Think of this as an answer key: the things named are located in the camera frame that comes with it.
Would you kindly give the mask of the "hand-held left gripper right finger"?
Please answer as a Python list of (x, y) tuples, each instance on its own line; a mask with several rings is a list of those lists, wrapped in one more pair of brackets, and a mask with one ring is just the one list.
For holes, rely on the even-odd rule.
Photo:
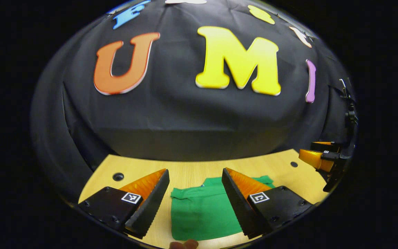
[(249, 239), (280, 230), (314, 208), (286, 186), (271, 188), (228, 167), (223, 169), (221, 180), (239, 225)]

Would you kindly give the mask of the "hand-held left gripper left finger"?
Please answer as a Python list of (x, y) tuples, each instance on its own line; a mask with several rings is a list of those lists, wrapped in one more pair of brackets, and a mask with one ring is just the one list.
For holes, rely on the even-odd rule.
[(155, 219), (169, 183), (169, 170), (163, 168), (119, 189), (104, 186), (78, 207), (104, 226), (142, 239)]

